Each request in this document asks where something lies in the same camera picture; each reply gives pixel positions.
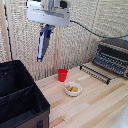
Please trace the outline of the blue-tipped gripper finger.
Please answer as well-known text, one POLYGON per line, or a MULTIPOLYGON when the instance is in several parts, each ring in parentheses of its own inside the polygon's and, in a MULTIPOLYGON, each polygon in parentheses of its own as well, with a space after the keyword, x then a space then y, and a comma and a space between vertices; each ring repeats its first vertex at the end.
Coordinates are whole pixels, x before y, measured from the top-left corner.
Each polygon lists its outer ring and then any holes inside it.
POLYGON ((48 25, 46 24, 45 27, 42 29, 42 31, 40 32, 40 36, 42 36, 43 34, 45 34, 45 32, 48 30, 48 25))
POLYGON ((53 26, 53 25, 48 26, 47 36, 46 36, 47 38, 50 39, 50 35, 53 33, 52 31, 53 31, 54 28, 55 28, 55 26, 53 26))

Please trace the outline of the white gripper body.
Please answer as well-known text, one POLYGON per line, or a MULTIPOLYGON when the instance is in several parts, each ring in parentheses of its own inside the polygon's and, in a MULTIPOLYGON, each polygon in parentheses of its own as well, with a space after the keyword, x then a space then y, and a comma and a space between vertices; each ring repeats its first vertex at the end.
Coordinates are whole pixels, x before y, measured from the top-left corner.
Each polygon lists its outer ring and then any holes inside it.
POLYGON ((54 2, 49 10, 45 10, 40 2, 28 2, 27 7, 27 19, 30 21, 60 27, 69 26, 71 7, 69 2, 54 2))

